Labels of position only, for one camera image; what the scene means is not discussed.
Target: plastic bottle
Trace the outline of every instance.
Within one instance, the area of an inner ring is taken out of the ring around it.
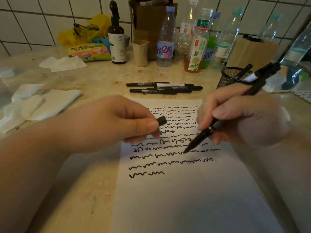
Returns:
[[[125,38],[124,29],[119,25],[118,6],[115,1],[110,2],[110,10],[112,12],[111,26],[108,28],[108,37],[110,43],[111,60],[114,64],[125,64]]]
[[[265,40],[266,42],[272,42],[276,35],[276,31],[278,28],[278,21],[282,15],[273,14],[262,30],[258,34],[258,38]]]
[[[208,64],[211,61],[218,34],[219,34],[219,18],[220,18],[220,12],[216,11],[212,14],[213,23],[211,23],[211,27],[209,29],[210,32],[210,38],[208,40],[207,47],[204,52],[203,61],[201,65],[201,69],[206,69],[208,67]]]
[[[202,8],[201,17],[197,21],[191,47],[185,60],[184,70],[189,73],[198,73],[201,68],[203,55],[209,39],[208,26],[210,25],[213,10]]]
[[[174,16],[175,7],[166,7],[166,17],[161,29],[160,38],[157,44],[157,66],[172,66],[172,58],[174,51],[174,38],[176,29],[176,19]]]
[[[226,22],[224,30],[220,33],[212,55],[209,68],[221,70],[227,63],[227,58],[232,50],[233,43],[239,33],[241,17],[244,9],[234,9],[232,16]]]
[[[311,48],[311,25],[307,27],[294,41],[284,58],[280,61],[283,66],[296,66]]]
[[[199,0],[189,0],[188,14],[183,18],[178,33],[178,42],[175,49],[175,63],[183,65],[191,44],[190,36],[196,19],[196,6]]]

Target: cup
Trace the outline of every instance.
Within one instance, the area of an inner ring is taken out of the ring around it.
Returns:
[[[134,52],[134,62],[138,67],[145,67],[148,65],[147,50],[149,41],[134,40],[132,42]]]

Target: forearm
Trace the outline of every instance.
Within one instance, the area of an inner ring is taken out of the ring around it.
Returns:
[[[311,232],[311,135],[296,128],[282,143],[259,151],[301,233]]]
[[[51,121],[0,142],[0,232],[24,233],[68,155]]]

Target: black mesh pen holder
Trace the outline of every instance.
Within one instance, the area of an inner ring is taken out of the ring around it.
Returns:
[[[221,78],[220,81],[217,85],[217,88],[220,87],[224,87],[227,86],[229,83],[233,84],[233,83],[243,83],[246,85],[252,85],[253,82],[244,82],[243,79],[246,78],[247,76],[251,75],[253,72],[252,71],[247,71],[246,74],[244,74],[243,77],[241,77],[240,79],[235,79],[234,77],[236,77],[238,75],[239,72],[241,72],[243,70],[243,68],[238,68],[238,67],[226,67],[223,68],[221,70]]]

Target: countertop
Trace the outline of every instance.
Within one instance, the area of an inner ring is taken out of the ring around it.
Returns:
[[[128,98],[156,99],[203,99],[214,90],[220,79],[220,72],[201,70],[198,74],[183,71],[182,67],[161,68],[155,61],[147,67],[136,67],[130,49],[127,63],[115,65],[111,61],[87,63],[88,67],[51,73],[39,64],[54,56],[67,56],[64,47],[50,47],[0,61],[0,68],[14,68],[17,76],[6,79],[14,92],[25,83],[46,83],[44,89],[79,89],[82,94],[66,109],[73,109],[97,98],[120,94]],[[135,82],[192,83],[203,86],[202,91],[192,94],[153,95],[130,94],[126,83]],[[311,131],[311,105],[292,93],[274,94],[280,104],[288,110],[292,123]],[[0,107],[5,99],[2,96]],[[259,161],[244,147],[234,146],[250,173],[262,190],[267,202],[279,222],[288,232],[297,232],[295,224],[284,205],[277,189],[263,171]],[[113,211],[119,166],[120,144],[93,154],[72,155],[64,164],[48,195],[42,202],[27,233],[108,233]]]

